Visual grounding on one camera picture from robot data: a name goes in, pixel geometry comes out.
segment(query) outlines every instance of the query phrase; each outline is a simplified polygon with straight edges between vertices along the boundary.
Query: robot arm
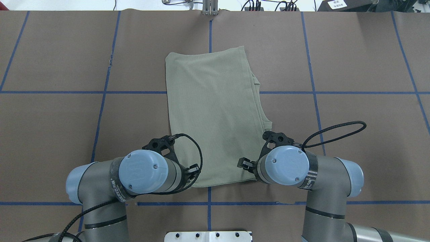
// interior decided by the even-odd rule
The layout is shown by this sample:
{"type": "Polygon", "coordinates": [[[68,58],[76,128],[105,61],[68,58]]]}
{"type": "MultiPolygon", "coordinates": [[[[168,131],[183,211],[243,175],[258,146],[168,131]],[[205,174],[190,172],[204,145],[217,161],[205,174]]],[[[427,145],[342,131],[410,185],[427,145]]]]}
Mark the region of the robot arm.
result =
{"type": "Polygon", "coordinates": [[[257,180],[308,190],[303,242],[425,242],[382,229],[345,222],[347,197],[360,194],[364,176],[360,166],[341,158],[312,154],[283,133],[266,131],[260,158],[241,158],[238,167],[257,180]],[[267,147],[274,143],[275,148],[267,147]]]}
{"type": "Polygon", "coordinates": [[[185,187],[191,179],[198,177],[202,165],[185,168],[178,162],[173,144],[181,136],[189,137],[179,134],[152,139],[142,150],[135,150],[125,157],[93,162],[70,172],[66,191],[72,202],[83,205],[83,210],[116,201],[84,216],[83,240],[129,241],[125,201],[141,194],[178,193],[191,185],[185,187]],[[161,152],[165,149],[170,153],[163,156],[161,152]]]}

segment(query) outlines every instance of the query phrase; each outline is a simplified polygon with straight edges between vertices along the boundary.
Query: fabric fold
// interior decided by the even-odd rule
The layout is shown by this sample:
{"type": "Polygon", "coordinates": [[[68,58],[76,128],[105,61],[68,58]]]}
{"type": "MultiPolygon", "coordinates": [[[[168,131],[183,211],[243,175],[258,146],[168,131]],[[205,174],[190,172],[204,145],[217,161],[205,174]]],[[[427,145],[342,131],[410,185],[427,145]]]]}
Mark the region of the fabric fold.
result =
{"type": "MultiPolygon", "coordinates": [[[[243,46],[217,53],[166,57],[166,86],[172,133],[186,133],[200,145],[203,170],[195,187],[255,179],[237,168],[241,157],[258,158],[262,134],[272,122],[260,103],[260,83],[243,46]]],[[[199,163],[195,145],[178,139],[184,165],[199,163]]]]}

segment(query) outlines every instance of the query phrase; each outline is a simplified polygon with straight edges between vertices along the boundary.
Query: black tape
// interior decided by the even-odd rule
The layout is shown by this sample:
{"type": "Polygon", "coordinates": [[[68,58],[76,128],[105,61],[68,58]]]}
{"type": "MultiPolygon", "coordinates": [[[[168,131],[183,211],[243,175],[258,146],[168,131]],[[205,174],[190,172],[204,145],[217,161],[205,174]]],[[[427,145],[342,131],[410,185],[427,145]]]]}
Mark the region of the black tape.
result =
{"type": "Polygon", "coordinates": [[[318,175],[318,160],[316,155],[309,151],[306,151],[306,155],[309,160],[309,171],[307,172],[304,182],[299,188],[312,191],[312,187],[315,184],[316,177],[318,175]]]}
{"type": "Polygon", "coordinates": [[[335,218],[335,219],[345,219],[345,215],[331,214],[331,213],[327,213],[327,212],[323,212],[323,211],[320,211],[320,210],[316,210],[316,209],[310,208],[308,206],[306,206],[306,211],[314,213],[314,214],[322,215],[322,216],[325,216],[325,217],[330,217],[330,218],[335,218]]]}
{"type": "Polygon", "coordinates": [[[112,161],[111,167],[109,169],[109,175],[111,178],[111,187],[114,194],[117,196],[120,202],[125,202],[134,197],[127,193],[120,181],[120,175],[118,174],[118,171],[122,160],[122,158],[116,158],[112,161]]]}
{"type": "Polygon", "coordinates": [[[379,233],[379,236],[381,236],[382,242],[393,242],[393,238],[391,237],[390,233],[388,233],[386,230],[383,229],[377,229],[375,227],[372,227],[376,229],[376,231],[379,233]]]}
{"type": "Polygon", "coordinates": [[[353,239],[354,239],[354,242],[357,242],[357,232],[355,231],[355,228],[354,228],[354,226],[352,225],[352,224],[350,224],[350,223],[347,223],[349,226],[350,226],[350,228],[351,228],[351,231],[352,231],[352,237],[353,237],[353,239]]]}
{"type": "Polygon", "coordinates": [[[122,217],[116,218],[116,219],[112,219],[109,221],[105,221],[105,222],[101,222],[101,223],[92,223],[92,224],[85,224],[85,229],[95,229],[95,228],[100,228],[100,227],[104,227],[104,226],[108,226],[108,225],[112,225],[114,223],[119,223],[121,221],[124,221],[127,219],[127,215],[124,215],[122,217]]]}

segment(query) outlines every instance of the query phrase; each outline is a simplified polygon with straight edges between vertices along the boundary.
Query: electrical cord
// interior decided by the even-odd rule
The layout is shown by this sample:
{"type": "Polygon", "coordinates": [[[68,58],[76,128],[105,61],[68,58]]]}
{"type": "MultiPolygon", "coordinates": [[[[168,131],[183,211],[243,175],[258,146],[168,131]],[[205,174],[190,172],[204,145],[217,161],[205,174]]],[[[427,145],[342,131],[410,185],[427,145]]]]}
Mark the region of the electrical cord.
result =
{"type": "Polygon", "coordinates": [[[287,8],[288,3],[286,1],[280,1],[278,2],[278,5],[276,5],[275,11],[278,10],[278,7],[281,3],[285,3],[285,9],[287,8]]]}
{"type": "Polygon", "coordinates": [[[162,2],[164,5],[178,5],[178,4],[183,4],[183,3],[200,3],[200,2],[164,3],[164,2],[163,2],[163,0],[161,0],[161,2],[162,2]]]}
{"type": "MultiPolygon", "coordinates": [[[[184,188],[182,188],[182,189],[179,189],[179,190],[177,190],[177,191],[172,191],[172,192],[151,192],[151,193],[149,193],[149,194],[155,194],[155,195],[170,195],[170,194],[176,194],[176,193],[179,193],[179,192],[183,192],[183,191],[187,190],[188,188],[190,188],[190,187],[191,187],[191,186],[196,182],[196,180],[199,178],[199,175],[200,175],[200,173],[201,173],[201,171],[202,171],[202,167],[203,167],[203,155],[202,155],[202,150],[200,149],[199,144],[197,144],[197,142],[196,142],[193,138],[191,138],[189,135],[184,134],[184,133],[178,133],[178,134],[175,134],[174,136],[176,136],[176,138],[179,138],[179,137],[187,137],[188,139],[190,139],[190,140],[191,140],[191,141],[196,145],[197,149],[199,150],[199,155],[200,155],[200,170],[199,170],[199,173],[197,173],[197,174],[196,174],[196,177],[193,179],[193,181],[192,181],[188,186],[186,186],[186,187],[184,187],[184,188]]],[[[80,214],[76,215],[76,216],[72,219],[72,221],[70,221],[70,223],[69,223],[69,224],[64,228],[64,230],[61,232],[60,237],[58,238],[58,242],[62,242],[64,237],[70,237],[70,238],[73,238],[73,242],[75,242],[75,241],[77,241],[77,242],[82,242],[82,240],[80,240],[80,239],[78,238],[78,236],[79,236],[82,232],[78,233],[78,234],[75,236],[75,235],[73,235],[73,234],[71,234],[71,233],[68,233],[68,232],[67,232],[67,231],[70,229],[70,227],[72,227],[72,225],[73,225],[73,224],[74,224],[78,219],[80,219],[83,215],[86,215],[87,213],[89,213],[89,212],[91,212],[91,211],[94,211],[94,210],[96,210],[96,209],[98,209],[98,208],[104,207],[104,206],[106,206],[106,205],[109,205],[109,204],[112,204],[112,203],[115,203],[115,202],[119,202],[119,201],[118,201],[117,199],[114,199],[114,200],[112,200],[112,201],[104,202],[104,203],[101,203],[101,204],[99,204],[99,205],[96,205],[96,206],[94,206],[94,207],[92,207],[92,208],[89,208],[89,209],[87,209],[87,210],[85,210],[85,211],[81,212],[80,214]]],[[[50,234],[40,235],[40,236],[37,236],[37,237],[33,237],[33,238],[31,238],[31,239],[24,240],[23,242],[25,242],[25,241],[31,241],[31,240],[36,240],[36,239],[41,239],[41,238],[46,238],[46,237],[51,237],[51,236],[53,236],[53,235],[55,235],[55,234],[54,234],[54,233],[50,233],[50,234]]]]}
{"type": "Polygon", "coordinates": [[[58,242],[62,242],[62,241],[63,241],[63,238],[65,237],[65,235],[66,235],[67,231],[70,229],[70,227],[72,227],[72,225],[73,225],[73,224],[74,224],[78,219],[80,219],[80,217],[82,217],[83,215],[86,215],[86,214],[87,214],[87,213],[89,213],[89,212],[92,212],[92,211],[96,210],[97,208],[101,208],[101,207],[104,207],[104,206],[106,206],[106,205],[109,205],[109,204],[112,204],[112,203],[115,203],[115,202],[119,202],[119,201],[118,201],[118,199],[114,199],[114,200],[112,200],[112,201],[108,201],[108,202],[101,203],[101,204],[96,205],[96,206],[94,206],[94,207],[92,207],[92,208],[88,208],[87,210],[83,211],[82,213],[80,213],[80,214],[76,215],[76,217],[74,217],[74,218],[72,219],[72,221],[70,221],[70,223],[69,223],[69,224],[64,228],[64,230],[61,232],[60,237],[58,238],[58,242]]]}
{"type": "Polygon", "coordinates": [[[330,127],[325,128],[325,129],[323,129],[323,130],[320,130],[320,131],[318,131],[318,132],[315,132],[315,133],[313,133],[311,136],[309,136],[309,137],[308,137],[308,138],[303,142],[303,144],[301,145],[301,150],[303,150],[303,151],[304,151],[304,149],[305,149],[305,148],[310,148],[310,147],[320,146],[320,145],[322,145],[322,144],[327,144],[327,143],[331,143],[331,142],[336,141],[336,140],[340,140],[340,139],[346,138],[346,137],[348,137],[348,136],[351,136],[351,135],[353,135],[353,134],[356,134],[356,133],[359,133],[359,132],[363,131],[366,127],[367,127],[367,125],[366,125],[366,123],[365,123],[365,122],[363,122],[363,121],[352,121],[352,122],[347,122],[347,123],[343,123],[343,124],[337,124],[337,125],[330,126],[330,127]],[[335,138],[335,139],[327,140],[327,141],[320,142],[320,143],[318,143],[318,144],[314,144],[314,145],[310,145],[310,146],[307,146],[307,145],[306,145],[306,144],[307,144],[307,143],[308,143],[312,138],[314,138],[315,136],[317,136],[317,135],[319,135],[319,134],[322,134],[322,133],[324,133],[324,132],[327,132],[327,131],[332,130],[332,129],[335,129],[335,128],[340,128],[340,127],[344,127],[344,126],[348,126],[348,125],[353,125],[353,124],[361,124],[361,125],[363,125],[363,127],[359,128],[358,130],[356,130],[356,131],[354,131],[354,132],[347,133],[347,134],[345,134],[345,135],[343,135],[343,136],[340,136],[340,137],[337,137],[337,138],[335,138]]]}
{"type": "Polygon", "coordinates": [[[199,173],[197,173],[197,175],[194,178],[194,180],[188,186],[186,186],[186,187],[184,187],[182,189],[179,189],[177,191],[171,191],[171,192],[151,192],[151,193],[148,193],[148,194],[170,195],[170,194],[176,194],[176,193],[179,193],[179,192],[183,192],[183,191],[187,190],[188,188],[190,188],[194,184],[194,182],[196,182],[197,178],[199,178],[199,175],[200,175],[200,173],[202,171],[202,167],[203,167],[203,155],[202,155],[202,150],[200,149],[199,144],[197,144],[197,142],[193,138],[191,138],[189,135],[187,135],[187,134],[178,133],[178,134],[175,134],[175,136],[177,138],[182,137],[182,136],[187,137],[189,140],[191,140],[196,145],[197,149],[199,150],[199,154],[200,154],[200,171],[199,171],[199,173]]]}
{"type": "Polygon", "coordinates": [[[243,9],[245,8],[245,5],[247,3],[249,3],[249,10],[251,11],[251,2],[252,2],[252,9],[254,9],[254,0],[248,0],[245,2],[245,4],[242,6],[242,9],[240,11],[243,11],[243,9]]]}
{"type": "Polygon", "coordinates": [[[283,11],[285,11],[285,12],[293,12],[293,11],[296,11],[297,10],[297,5],[295,4],[296,2],[297,2],[298,0],[296,0],[296,1],[294,1],[293,2],[293,0],[291,0],[289,3],[288,3],[288,6],[283,10],[283,11]]]}
{"type": "MultiPolygon", "coordinates": [[[[81,233],[82,233],[82,232],[78,233],[77,235],[74,235],[74,234],[71,234],[71,233],[65,233],[65,234],[64,234],[64,236],[65,236],[65,237],[72,238],[72,239],[73,239],[73,242],[75,242],[75,241],[82,242],[82,240],[78,238],[78,237],[79,237],[79,235],[80,235],[81,233]]],[[[26,240],[24,240],[24,241],[22,241],[22,242],[25,242],[25,241],[32,241],[32,240],[36,240],[36,239],[43,239],[43,238],[47,238],[47,237],[52,237],[52,236],[54,236],[54,235],[55,235],[55,233],[48,233],[48,234],[39,235],[39,236],[36,236],[36,237],[30,238],[30,239],[26,239],[26,240]]]]}

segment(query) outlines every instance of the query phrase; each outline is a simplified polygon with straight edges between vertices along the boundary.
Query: white wall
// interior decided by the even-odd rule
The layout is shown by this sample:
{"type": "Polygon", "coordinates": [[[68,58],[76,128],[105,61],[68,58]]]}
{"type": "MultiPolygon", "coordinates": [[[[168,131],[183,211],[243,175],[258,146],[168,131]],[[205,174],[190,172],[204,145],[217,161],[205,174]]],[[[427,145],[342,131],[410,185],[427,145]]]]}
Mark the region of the white wall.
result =
{"type": "MultiPolygon", "coordinates": [[[[113,10],[115,0],[1,0],[10,10],[113,10]]],[[[172,3],[183,0],[171,0],[172,3]]],[[[240,11],[246,0],[218,0],[220,9],[240,11]]],[[[316,0],[318,8],[322,0],[316,0]]],[[[298,0],[296,2],[300,11],[315,11],[313,0],[298,0]]],[[[274,11],[277,3],[263,2],[261,6],[265,11],[274,11]]],[[[116,10],[189,10],[191,4],[166,6],[161,0],[117,0],[116,10]]],[[[416,3],[415,8],[423,12],[430,12],[429,5],[416,3]]],[[[194,4],[193,9],[202,9],[201,4],[194,4]]]]}

